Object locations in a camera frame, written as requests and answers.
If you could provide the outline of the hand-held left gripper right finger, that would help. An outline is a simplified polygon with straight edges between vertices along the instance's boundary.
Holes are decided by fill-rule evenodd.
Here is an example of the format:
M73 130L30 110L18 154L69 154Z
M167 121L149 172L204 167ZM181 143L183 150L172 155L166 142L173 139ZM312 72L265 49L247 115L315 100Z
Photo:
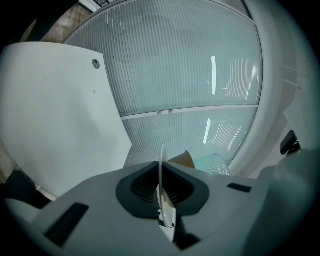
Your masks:
M266 256L280 246L276 167L265 168L257 179L167 167L194 191L182 202L192 214L177 209L175 251L165 256Z

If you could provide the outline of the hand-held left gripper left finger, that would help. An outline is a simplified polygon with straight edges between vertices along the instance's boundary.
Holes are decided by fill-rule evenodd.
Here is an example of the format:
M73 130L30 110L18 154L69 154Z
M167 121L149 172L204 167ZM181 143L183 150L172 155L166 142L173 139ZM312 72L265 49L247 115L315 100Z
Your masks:
M152 162L89 178L48 204L33 226L68 256L169 256L157 209L137 196L137 178L155 190L148 171L157 170Z

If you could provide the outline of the white bowl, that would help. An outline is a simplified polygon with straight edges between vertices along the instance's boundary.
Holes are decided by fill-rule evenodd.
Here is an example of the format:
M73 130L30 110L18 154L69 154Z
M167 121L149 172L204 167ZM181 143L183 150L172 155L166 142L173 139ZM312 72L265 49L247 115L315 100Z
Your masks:
M177 210L173 206L169 196L167 195L163 184L164 163L167 161L166 146L163 144L160 149L158 161L158 181L156 188L157 201L159 205L159 227L170 242L174 241Z

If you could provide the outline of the brown wooden bowl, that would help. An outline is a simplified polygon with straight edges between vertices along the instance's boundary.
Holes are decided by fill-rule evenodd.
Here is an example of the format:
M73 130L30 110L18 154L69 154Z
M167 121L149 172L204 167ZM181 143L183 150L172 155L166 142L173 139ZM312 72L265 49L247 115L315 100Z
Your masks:
M195 164L194 161L190 155L190 153L186 150L184 153L171 158L170 160L167 161L168 163L174 163L174 164L178 164L181 166L185 166L187 168L192 168L195 169Z

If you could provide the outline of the white table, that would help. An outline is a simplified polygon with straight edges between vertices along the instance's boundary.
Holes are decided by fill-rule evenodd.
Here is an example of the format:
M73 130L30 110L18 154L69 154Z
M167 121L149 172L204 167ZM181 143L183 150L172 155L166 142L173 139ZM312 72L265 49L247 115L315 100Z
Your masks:
M18 166L56 198L91 177L122 169L132 143L103 54L48 42L6 46L0 53L0 140Z

